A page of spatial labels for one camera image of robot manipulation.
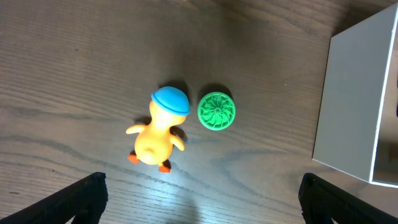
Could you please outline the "green round disc toy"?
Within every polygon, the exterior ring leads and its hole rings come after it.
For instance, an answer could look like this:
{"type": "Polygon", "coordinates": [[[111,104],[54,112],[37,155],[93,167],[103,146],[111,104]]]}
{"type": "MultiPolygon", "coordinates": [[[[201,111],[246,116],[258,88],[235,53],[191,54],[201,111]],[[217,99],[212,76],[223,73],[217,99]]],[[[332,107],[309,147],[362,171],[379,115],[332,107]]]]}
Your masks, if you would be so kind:
{"type": "Polygon", "coordinates": [[[198,119],[205,128],[221,131],[228,128],[236,117],[236,106],[226,93],[214,91],[198,103],[198,119]]]}

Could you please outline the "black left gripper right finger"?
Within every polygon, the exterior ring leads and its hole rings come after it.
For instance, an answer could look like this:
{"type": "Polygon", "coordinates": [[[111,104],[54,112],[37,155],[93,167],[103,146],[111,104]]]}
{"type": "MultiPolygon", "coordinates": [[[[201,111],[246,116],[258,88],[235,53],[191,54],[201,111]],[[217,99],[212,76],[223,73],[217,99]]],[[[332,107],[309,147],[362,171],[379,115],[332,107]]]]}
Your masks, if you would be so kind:
{"type": "Polygon", "coordinates": [[[397,224],[396,217],[313,173],[304,174],[298,199],[306,224],[397,224]]]}

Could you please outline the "orange duck toy blue hat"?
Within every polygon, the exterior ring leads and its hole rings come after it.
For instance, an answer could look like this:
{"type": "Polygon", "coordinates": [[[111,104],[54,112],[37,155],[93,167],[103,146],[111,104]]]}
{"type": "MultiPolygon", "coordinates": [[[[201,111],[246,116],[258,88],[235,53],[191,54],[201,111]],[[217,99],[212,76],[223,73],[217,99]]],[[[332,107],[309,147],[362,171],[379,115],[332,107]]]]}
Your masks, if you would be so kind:
{"type": "Polygon", "coordinates": [[[183,141],[170,132],[172,126],[182,124],[190,113],[187,95],[172,86],[159,88],[151,94],[149,104],[151,122],[148,125],[135,124],[127,128],[126,134],[138,136],[134,143],[134,153],[128,159],[138,164],[158,166],[159,171],[169,173],[170,168],[164,165],[174,147],[184,151],[183,141]]]}

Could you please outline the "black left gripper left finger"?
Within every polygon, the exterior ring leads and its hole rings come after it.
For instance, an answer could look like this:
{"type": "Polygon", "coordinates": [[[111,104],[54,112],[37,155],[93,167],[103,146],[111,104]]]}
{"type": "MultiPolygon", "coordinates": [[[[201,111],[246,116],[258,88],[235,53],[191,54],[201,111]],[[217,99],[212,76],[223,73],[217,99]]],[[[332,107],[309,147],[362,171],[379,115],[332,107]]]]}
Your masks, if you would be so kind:
{"type": "Polygon", "coordinates": [[[98,223],[108,202],[106,174],[91,175],[1,219],[1,224],[98,223]]]}

